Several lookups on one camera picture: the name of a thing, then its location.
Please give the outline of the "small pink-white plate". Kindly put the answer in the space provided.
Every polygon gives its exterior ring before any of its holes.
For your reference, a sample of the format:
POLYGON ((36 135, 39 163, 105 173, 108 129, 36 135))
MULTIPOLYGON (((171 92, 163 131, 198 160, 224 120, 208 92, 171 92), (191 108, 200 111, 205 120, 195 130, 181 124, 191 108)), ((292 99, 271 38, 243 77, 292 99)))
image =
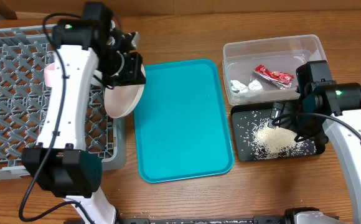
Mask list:
POLYGON ((56 79, 55 64, 50 63, 44 68, 44 83, 47 87, 52 88, 56 79))

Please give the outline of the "red snack wrapper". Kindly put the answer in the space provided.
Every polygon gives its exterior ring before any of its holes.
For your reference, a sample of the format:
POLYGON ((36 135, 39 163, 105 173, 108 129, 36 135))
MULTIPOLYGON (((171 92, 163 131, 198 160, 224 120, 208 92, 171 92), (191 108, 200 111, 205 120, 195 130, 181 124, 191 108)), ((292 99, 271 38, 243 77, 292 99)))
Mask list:
POLYGON ((295 79, 295 76, 290 73, 271 71, 264 65, 257 66, 253 71, 282 90, 291 88, 292 82, 295 79))

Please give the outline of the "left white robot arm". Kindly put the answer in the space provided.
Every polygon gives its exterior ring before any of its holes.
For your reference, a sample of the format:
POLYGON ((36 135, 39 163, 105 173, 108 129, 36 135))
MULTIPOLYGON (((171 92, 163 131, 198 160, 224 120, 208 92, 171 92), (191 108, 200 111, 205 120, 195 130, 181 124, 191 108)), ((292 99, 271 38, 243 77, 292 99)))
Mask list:
POLYGON ((103 164, 89 153, 85 123, 93 85, 102 86, 111 118, 130 114, 146 84, 139 34, 121 30, 118 17, 102 2, 87 2, 82 15, 61 12, 46 38, 55 60, 44 72, 51 89, 44 125, 21 161, 31 185, 71 205, 83 223, 119 223, 117 209, 101 189, 103 164))

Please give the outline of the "grey dishwasher rack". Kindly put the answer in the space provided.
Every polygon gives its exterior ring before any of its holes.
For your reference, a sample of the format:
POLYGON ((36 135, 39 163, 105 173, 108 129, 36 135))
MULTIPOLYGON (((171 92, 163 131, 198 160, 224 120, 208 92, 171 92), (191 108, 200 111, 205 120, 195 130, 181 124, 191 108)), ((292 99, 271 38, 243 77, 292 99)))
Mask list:
MULTIPOLYGON (((0 29, 0 180, 28 175, 21 154, 23 148, 36 145, 42 130, 50 97, 43 74, 53 62, 41 26, 0 29)), ((101 87, 91 87, 87 151, 101 159, 104 170, 116 170, 126 163, 125 120, 105 113, 103 95, 101 87)))

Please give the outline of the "teal plastic tray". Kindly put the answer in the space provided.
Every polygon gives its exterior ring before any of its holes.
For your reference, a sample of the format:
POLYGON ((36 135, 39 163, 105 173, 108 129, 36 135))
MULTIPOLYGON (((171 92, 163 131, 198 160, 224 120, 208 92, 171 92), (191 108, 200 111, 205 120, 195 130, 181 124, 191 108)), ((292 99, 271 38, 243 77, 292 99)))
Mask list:
POLYGON ((133 111, 138 170, 151 184, 226 174, 235 161, 216 64, 146 66, 133 111))

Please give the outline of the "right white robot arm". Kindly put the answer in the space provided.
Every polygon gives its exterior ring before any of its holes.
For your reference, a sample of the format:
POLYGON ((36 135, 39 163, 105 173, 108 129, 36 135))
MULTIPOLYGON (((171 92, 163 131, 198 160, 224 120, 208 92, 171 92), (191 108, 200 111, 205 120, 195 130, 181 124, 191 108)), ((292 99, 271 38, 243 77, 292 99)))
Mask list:
POLYGON ((272 127, 296 133, 296 142, 312 139, 331 143, 350 195, 354 223, 361 223, 361 85, 338 84, 325 60, 296 70, 299 93, 296 109, 276 115, 272 127))

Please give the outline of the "clear plastic bin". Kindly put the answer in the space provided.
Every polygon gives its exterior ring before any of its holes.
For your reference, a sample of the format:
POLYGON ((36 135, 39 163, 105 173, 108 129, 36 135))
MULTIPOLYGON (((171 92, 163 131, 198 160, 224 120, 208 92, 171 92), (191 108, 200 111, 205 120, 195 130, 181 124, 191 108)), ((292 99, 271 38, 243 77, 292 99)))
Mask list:
POLYGON ((264 65, 271 71, 290 73, 309 61, 326 60, 326 55, 318 36, 297 35, 270 39, 249 40, 225 44, 223 47, 223 79, 228 102, 235 105, 265 101, 294 100, 298 81, 295 78, 291 88, 280 89, 270 81, 257 75, 253 70, 264 65), (235 93, 231 90, 231 80, 245 85, 257 79, 263 91, 235 93))

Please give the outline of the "black waste tray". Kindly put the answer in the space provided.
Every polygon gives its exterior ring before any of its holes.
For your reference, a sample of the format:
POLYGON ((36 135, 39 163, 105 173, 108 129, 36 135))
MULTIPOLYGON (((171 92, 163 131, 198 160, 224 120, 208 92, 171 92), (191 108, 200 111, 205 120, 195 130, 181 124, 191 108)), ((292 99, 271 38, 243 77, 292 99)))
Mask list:
MULTIPOLYGON (((234 106, 231 109, 231 118, 232 118, 232 114, 233 113, 237 113, 237 112, 242 112, 242 111, 251 111, 251 110, 270 110, 272 109, 274 102, 264 102, 264 103, 253 103, 253 104, 248 104, 248 105, 237 105, 234 106)), ((325 145, 323 144, 318 144, 316 142, 313 142, 315 147, 316 147, 316 154, 315 155, 319 155, 322 154, 325 151, 325 145)))

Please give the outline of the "white tissue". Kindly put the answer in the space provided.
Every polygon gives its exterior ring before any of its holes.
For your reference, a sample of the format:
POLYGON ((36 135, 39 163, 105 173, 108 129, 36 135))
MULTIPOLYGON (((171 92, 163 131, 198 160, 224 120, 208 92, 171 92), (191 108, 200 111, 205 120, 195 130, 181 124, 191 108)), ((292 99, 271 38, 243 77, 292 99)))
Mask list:
POLYGON ((231 90, 239 94, 249 93, 249 92, 259 92, 259 91, 263 91, 263 86, 257 79, 254 79, 253 81, 249 82, 248 85, 245 85, 238 80, 231 80, 231 90))

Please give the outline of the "white rice pile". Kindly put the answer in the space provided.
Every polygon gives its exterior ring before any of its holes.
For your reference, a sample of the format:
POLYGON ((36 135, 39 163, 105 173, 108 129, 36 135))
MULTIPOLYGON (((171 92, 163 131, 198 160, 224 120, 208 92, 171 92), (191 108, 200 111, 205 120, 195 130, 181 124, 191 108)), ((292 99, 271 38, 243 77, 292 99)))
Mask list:
POLYGON ((316 154, 312 141, 295 142, 296 133, 271 128, 270 110, 232 114, 237 156, 240 161, 259 161, 316 154))

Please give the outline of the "large white plate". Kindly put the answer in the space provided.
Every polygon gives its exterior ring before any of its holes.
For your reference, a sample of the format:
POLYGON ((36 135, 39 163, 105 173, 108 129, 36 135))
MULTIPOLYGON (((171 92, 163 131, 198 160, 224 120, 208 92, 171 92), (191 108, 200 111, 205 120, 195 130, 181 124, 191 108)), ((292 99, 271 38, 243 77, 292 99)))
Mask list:
POLYGON ((106 88, 104 107, 109 117, 116 119, 129 115, 139 103, 145 84, 106 88))

